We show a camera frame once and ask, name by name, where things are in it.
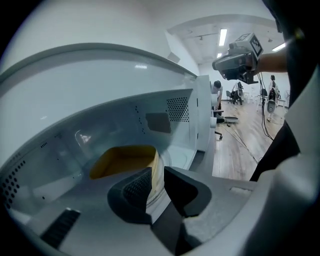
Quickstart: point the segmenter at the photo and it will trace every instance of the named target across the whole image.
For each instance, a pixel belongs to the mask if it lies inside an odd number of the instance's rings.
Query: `fluorescent light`
[[[227,30],[226,29],[221,29],[220,30],[219,46],[224,46],[225,45],[226,36],[227,36]]]
[[[286,47],[286,43],[283,43],[283,44],[277,46],[276,48],[272,49],[272,51],[273,52],[277,52],[277,51],[281,50],[284,47]]]
[[[146,65],[135,65],[134,66],[136,69],[143,69],[143,70],[146,70],[147,69],[147,66]]]

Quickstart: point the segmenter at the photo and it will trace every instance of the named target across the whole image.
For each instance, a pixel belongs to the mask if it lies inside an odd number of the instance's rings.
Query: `wooden floor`
[[[215,151],[212,175],[222,178],[249,180],[256,169],[257,163],[263,157],[271,144],[271,139],[265,136],[262,129],[262,110],[257,102],[243,105],[233,105],[227,101],[221,102],[223,117],[237,117],[237,123],[217,124],[216,131],[222,133],[223,139],[215,136]],[[274,138],[284,123],[286,109],[279,106],[273,113],[271,122],[265,125],[267,131]]]

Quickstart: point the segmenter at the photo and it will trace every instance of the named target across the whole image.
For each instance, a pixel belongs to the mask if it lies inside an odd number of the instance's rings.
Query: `black slot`
[[[42,234],[41,239],[57,249],[79,216],[80,212],[66,209]]]

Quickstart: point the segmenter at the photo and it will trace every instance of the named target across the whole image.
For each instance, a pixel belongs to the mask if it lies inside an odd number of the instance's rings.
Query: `ceiling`
[[[224,46],[219,46],[220,29],[227,29]],[[205,24],[180,30],[176,34],[196,63],[204,64],[215,60],[218,53],[226,53],[229,43],[243,34],[252,32],[260,41],[263,53],[270,53],[273,48],[284,43],[283,35],[278,33],[276,28],[244,22]]]

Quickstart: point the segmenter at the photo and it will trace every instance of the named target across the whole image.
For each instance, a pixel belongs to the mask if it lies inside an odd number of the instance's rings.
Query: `black rubber pad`
[[[211,200],[211,191],[171,167],[164,167],[164,188],[176,210],[184,217],[198,216]]]
[[[41,235],[41,239],[57,249],[79,216],[80,212],[66,209]]]
[[[112,211],[128,223],[152,224],[152,219],[146,213],[147,199],[152,189],[152,168],[125,178],[113,185],[107,198]]]

